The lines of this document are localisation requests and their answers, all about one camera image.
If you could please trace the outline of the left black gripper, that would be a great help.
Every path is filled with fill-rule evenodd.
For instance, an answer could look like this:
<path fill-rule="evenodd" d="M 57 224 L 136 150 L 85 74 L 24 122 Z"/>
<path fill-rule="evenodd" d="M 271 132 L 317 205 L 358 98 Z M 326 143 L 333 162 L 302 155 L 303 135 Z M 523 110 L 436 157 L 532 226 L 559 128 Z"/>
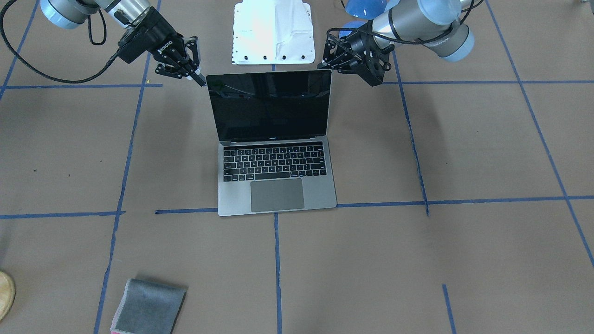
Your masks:
<path fill-rule="evenodd" d="M 392 51 L 393 44 L 380 47 L 373 36 L 362 32 L 343 38 L 328 37 L 317 69 L 356 74 L 374 87 L 383 83 L 385 72 L 392 68 Z"/>

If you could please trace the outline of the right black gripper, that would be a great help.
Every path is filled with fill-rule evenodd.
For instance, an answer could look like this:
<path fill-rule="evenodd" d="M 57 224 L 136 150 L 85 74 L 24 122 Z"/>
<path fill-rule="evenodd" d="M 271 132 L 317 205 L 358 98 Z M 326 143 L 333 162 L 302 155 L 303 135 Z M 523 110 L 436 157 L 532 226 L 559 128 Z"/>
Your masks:
<path fill-rule="evenodd" d="M 125 63 L 132 63 L 145 51 L 157 61 L 155 74 L 187 78 L 201 87 L 207 84 L 200 68 L 199 38 L 191 36 L 184 43 L 184 37 L 155 8 L 147 9 L 118 42 L 117 55 Z"/>

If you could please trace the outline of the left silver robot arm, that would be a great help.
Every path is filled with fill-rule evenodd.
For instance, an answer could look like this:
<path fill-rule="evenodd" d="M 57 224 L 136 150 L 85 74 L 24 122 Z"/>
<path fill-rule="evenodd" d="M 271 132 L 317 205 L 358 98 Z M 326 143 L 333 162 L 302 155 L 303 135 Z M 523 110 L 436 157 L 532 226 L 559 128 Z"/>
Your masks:
<path fill-rule="evenodd" d="M 399 0 L 356 27 L 329 28 L 318 69 L 360 76 L 380 85 L 399 45 L 422 45 L 450 63 L 471 53 L 475 36 L 465 23 L 473 1 Z"/>

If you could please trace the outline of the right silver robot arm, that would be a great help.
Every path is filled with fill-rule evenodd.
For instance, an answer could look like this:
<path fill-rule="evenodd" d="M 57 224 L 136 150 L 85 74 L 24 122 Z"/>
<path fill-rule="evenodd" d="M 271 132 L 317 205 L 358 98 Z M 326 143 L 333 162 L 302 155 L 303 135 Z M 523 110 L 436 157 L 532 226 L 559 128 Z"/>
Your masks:
<path fill-rule="evenodd" d="M 41 0 L 40 8 L 51 23 L 65 29 L 89 23 L 95 13 L 106 13 L 126 30 L 116 58 L 130 64 L 148 52 L 158 63 L 157 74 L 206 85 L 197 37 L 178 33 L 148 0 Z"/>

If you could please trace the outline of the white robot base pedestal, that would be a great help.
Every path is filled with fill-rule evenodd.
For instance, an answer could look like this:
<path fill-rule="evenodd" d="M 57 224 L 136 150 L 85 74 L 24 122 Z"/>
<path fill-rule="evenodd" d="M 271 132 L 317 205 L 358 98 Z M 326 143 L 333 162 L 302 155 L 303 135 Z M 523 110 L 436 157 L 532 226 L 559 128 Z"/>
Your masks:
<path fill-rule="evenodd" d="M 311 64 L 311 8 L 302 0 L 243 0 L 233 11 L 232 64 Z"/>

